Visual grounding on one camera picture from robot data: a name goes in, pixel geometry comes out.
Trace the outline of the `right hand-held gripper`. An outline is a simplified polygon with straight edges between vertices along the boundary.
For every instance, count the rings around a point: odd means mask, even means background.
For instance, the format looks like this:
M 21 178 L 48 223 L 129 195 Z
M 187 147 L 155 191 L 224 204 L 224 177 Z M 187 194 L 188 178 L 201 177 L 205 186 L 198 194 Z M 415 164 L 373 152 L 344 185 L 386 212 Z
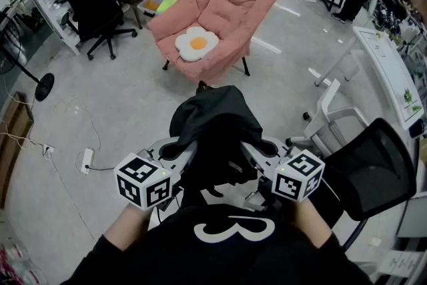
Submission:
M 322 180 L 325 163 L 308 150 L 268 136 L 258 146 L 242 142 L 241 149 L 259 174 L 257 188 L 244 200 L 244 206 L 253 210 L 265 210 L 270 194 L 302 202 Z

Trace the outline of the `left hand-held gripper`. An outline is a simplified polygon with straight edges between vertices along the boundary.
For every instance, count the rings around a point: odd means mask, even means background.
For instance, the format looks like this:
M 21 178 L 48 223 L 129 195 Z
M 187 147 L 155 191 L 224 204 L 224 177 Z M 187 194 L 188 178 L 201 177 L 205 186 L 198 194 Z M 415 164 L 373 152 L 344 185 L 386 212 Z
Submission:
M 165 210 L 183 190 L 181 176 L 197 151 L 196 141 L 178 146 L 178 139 L 161 139 L 119 162 L 113 170 L 118 194 L 141 210 Z

